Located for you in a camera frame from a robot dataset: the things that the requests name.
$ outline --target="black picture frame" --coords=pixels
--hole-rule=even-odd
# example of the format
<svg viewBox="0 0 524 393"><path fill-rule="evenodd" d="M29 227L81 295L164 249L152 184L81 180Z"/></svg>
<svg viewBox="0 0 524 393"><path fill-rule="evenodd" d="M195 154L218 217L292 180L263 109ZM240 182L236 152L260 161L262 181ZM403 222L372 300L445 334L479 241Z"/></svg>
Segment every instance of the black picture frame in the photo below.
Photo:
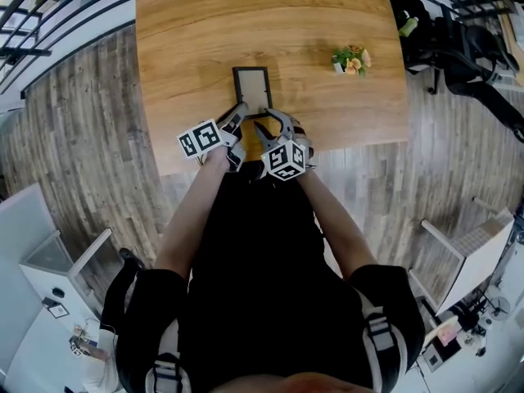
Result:
<svg viewBox="0 0 524 393"><path fill-rule="evenodd" d="M273 108L273 99L271 98L271 87L269 86L269 75L268 67L233 67L233 81L235 83L235 95L237 96L237 103L242 102L242 91L240 89L240 77L239 71L263 71L264 72L264 82L265 82L265 92L268 95L268 107ZM262 118L267 116L266 114L259 115L250 115L250 118Z"/></svg>
<svg viewBox="0 0 524 393"><path fill-rule="evenodd" d="M56 303L51 307L47 307L47 310L54 318L63 318L69 315L69 311L62 303Z"/></svg>

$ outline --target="picture frame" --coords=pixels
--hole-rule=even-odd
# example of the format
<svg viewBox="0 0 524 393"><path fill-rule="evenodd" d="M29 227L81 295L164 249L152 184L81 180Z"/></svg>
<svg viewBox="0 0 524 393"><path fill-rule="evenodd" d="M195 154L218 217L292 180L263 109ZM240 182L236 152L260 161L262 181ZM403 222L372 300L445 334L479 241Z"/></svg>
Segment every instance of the picture frame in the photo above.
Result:
<svg viewBox="0 0 524 393"><path fill-rule="evenodd" d="M235 84L235 94L237 96L237 103L246 102L250 109L253 109L256 105L256 103L252 103L250 98L247 98L248 100L245 100L244 92L242 91L242 81L246 80L248 83L251 81L255 81L255 84L258 83L258 80L254 79L250 73L259 73L263 75L263 81L264 81L264 87L265 88L257 88L256 89L256 97L255 100L264 100L264 104L267 105L268 108L273 108L273 100L271 98L271 88L269 87L269 74L268 74L268 68L267 67L233 67L233 82ZM251 97L253 97L253 88L251 89ZM256 118L264 118L267 116L265 113L259 113L259 112L250 112L248 115L249 118L256 119Z"/></svg>
<svg viewBox="0 0 524 393"><path fill-rule="evenodd" d="M49 313L51 313L54 318L63 318L69 315L69 311L67 311L62 303L56 303L51 307L47 307L47 310L49 310Z"/></svg>

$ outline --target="backpack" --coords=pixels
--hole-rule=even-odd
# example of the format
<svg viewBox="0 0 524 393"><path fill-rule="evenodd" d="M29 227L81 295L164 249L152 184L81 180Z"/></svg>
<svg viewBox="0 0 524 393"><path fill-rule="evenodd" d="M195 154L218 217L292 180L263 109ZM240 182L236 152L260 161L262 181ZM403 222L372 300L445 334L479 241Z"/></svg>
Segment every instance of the backpack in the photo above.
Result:
<svg viewBox="0 0 524 393"><path fill-rule="evenodd" d="M375 307L353 287L362 303L364 330L362 341L368 356L373 391L389 393L408 371L408 348L400 330L389 323L383 307ZM400 365L392 366L400 357Z"/></svg>
<svg viewBox="0 0 524 393"><path fill-rule="evenodd" d="M388 322L383 307L375 307L354 288L362 303L364 330L362 341L368 356L373 390L389 393L408 370L408 348L402 333ZM400 357L398 367L391 362ZM146 393L191 393L189 376L179 365L179 354L162 354L146 375Z"/></svg>

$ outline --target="cable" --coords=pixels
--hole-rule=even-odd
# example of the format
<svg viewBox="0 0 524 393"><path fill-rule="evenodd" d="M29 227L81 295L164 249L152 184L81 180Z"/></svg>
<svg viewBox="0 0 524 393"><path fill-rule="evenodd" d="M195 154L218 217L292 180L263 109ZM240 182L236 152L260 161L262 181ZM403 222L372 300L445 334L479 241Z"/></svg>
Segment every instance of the cable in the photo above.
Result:
<svg viewBox="0 0 524 393"><path fill-rule="evenodd" d="M116 344L115 344L116 329L115 329L115 327L111 326L110 324L102 323L100 320L97 320L95 318L86 318L84 320L85 326L82 329L82 332L79 334L79 338L88 330L88 327L89 327L88 321L89 320L92 320L93 322L97 322L99 325L103 324L104 326L107 326L108 328L111 328L111 330L113 331L113 352L111 352L111 355L107 359L111 358L113 356L114 351L116 351Z"/></svg>
<svg viewBox="0 0 524 393"><path fill-rule="evenodd" d="M415 363L417 363L418 372L420 373L420 376L422 377L422 380L424 381L424 384L426 385L427 392L431 393L431 390L429 390L429 386L427 385L426 378L424 377L424 372L420 368L420 364L418 363L418 361L415 361Z"/></svg>

